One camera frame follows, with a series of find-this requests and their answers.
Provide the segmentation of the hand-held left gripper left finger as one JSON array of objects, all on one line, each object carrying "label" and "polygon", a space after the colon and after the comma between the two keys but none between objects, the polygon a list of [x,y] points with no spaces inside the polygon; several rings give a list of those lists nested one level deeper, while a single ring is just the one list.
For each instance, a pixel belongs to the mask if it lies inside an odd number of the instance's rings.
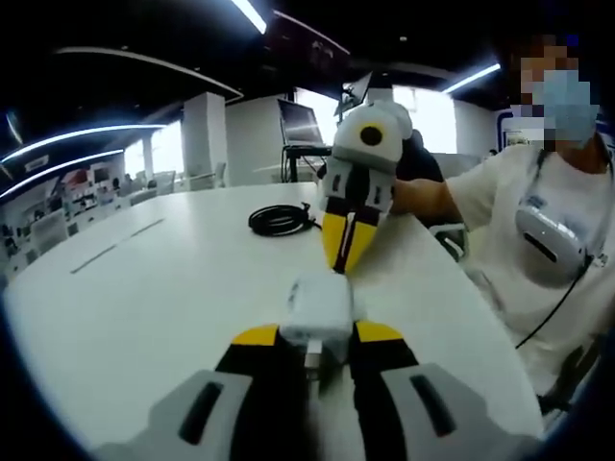
[{"label": "hand-held left gripper left finger", "polygon": [[147,426],[98,460],[309,460],[303,359],[275,324],[237,335],[212,370],[155,403]]}]

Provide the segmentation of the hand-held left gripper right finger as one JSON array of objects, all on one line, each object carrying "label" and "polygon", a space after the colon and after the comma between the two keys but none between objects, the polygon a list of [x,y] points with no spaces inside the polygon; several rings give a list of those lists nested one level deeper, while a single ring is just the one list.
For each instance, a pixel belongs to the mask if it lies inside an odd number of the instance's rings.
[{"label": "hand-held left gripper right finger", "polygon": [[540,444],[498,425],[479,394],[385,324],[355,322],[349,366],[368,460],[528,460]]}]

